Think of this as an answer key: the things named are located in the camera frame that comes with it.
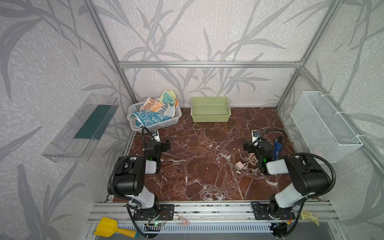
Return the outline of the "cream rabbit lettered towel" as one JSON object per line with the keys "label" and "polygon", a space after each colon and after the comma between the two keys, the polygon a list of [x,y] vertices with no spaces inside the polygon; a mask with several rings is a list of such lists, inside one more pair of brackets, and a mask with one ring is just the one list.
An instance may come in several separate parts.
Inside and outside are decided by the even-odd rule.
{"label": "cream rabbit lettered towel", "polygon": [[147,98],[140,110],[155,112],[169,118],[174,118],[176,114],[175,106],[171,106],[170,104],[163,103],[152,98]]}

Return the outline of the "yellow and teal towel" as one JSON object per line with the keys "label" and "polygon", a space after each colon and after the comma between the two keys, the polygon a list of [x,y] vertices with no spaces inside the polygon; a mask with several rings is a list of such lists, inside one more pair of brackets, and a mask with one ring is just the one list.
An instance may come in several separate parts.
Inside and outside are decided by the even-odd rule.
{"label": "yellow and teal towel", "polygon": [[173,90],[164,90],[158,101],[174,107],[178,106],[177,96]]}

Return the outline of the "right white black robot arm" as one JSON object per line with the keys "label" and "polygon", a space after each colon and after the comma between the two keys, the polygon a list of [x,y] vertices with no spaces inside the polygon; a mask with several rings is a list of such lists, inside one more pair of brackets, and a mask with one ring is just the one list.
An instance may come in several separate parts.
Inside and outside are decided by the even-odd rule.
{"label": "right white black robot arm", "polygon": [[273,195],[269,203],[251,204],[256,220],[295,219],[293,208],[301,206],[307,200],[330,192],[336,184],[336,172],[324,158],[311,153],[296,153],[281,156],[286,146],[288,135],[282,129],[274,144],[264,138],[258,130],[251,132],[252,141],[244,144],[248,152],[248,163],[258,167],[263,175],[288,174],[291,183],[281,192]]}

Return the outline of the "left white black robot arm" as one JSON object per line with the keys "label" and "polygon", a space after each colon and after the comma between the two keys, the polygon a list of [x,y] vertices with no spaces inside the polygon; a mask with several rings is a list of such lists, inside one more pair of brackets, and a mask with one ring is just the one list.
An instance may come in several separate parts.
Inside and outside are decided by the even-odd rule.
{"label": "left white black robot arm", "polygon": [[143,140],[143,155],[119,157],[108,181],[109,195],[126,200],[129,213],[136,213],[151,219],[161,212],[158,197],[145,187],[147,175],[158,174],[161,170],[162,153],[171,149],[169,140],[160,140],[159,131],[142,128],[142,137],[150,134],[150,140]]}

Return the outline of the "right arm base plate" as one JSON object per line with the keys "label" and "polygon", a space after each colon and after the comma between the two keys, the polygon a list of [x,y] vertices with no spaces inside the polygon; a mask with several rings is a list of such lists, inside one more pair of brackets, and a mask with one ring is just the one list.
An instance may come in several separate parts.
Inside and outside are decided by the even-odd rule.
{"label": "right arm base plate", "polygon": [[252,202],[251,207],[256,220],[276,220],[290,222],[296,219],[293,208],[280,208],[274,203]]}

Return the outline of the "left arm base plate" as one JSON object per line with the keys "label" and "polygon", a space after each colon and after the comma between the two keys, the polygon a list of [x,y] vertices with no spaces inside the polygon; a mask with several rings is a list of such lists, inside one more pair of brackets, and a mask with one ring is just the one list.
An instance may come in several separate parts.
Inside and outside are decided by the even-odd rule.
{"label": "left arm base plate", "polygon": [[175,205],[173,204],[160,204],[155,205],[150,209],[135,210],[134,220],[135,221],[149,221],[149,220],[160,220],[160,221],[172,221],[175,213]]}

